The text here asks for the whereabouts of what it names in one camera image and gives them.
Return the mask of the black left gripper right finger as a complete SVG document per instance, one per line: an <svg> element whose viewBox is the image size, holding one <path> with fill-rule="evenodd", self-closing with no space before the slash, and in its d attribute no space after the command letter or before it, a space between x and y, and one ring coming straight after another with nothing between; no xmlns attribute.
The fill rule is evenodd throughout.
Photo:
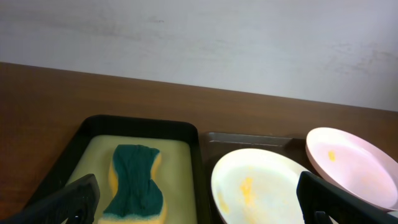
<svg viewBox="0 0 398 224"><path fill-rule="evenodd" d="M397 224L397 218L303 171L296 189L305 224Z"/></svg>

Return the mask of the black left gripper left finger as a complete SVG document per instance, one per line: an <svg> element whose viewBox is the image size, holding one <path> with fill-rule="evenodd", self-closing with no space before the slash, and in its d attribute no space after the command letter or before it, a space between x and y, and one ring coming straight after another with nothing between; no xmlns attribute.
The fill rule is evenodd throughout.
<svg viewBox="0 0 398 224"><path fill-rule="evenodd" d="M1 224L92 224L100 199L94 174L87 174L25 208Z"/></svg>

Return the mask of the pink plate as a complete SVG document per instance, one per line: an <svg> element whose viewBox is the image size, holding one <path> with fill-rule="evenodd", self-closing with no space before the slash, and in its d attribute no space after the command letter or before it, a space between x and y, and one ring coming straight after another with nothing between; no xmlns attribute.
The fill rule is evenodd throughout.
<svg viewBox="0 0 398 224"><path fill-rule="evenodd" d="M397 210L397 162L378 147L339 129L315 128L306 153L329 183L385 212Z"/></svg>

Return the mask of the green yellow scrub sponge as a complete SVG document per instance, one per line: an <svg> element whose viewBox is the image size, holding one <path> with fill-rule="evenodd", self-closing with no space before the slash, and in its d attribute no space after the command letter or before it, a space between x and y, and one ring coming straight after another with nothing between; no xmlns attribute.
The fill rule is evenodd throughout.
<svg viewBox="0 0 398 224"><path fill-rule="evenodd" d="M160 151L143 145L118 145L109 167L112 200L98 220L102 224L164 223L167 206L155 175Z"/></svg>

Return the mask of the cream white plate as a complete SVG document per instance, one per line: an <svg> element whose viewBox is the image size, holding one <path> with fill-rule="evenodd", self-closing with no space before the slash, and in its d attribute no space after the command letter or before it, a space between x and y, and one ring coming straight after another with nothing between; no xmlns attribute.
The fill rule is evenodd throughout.
<svg viewBox="0 0 398 224"><path fill-rule="evenodd" d="M211 193L223 223L303 223L296 189L306 170L262 149L227 153L211 173Z"/></svg>

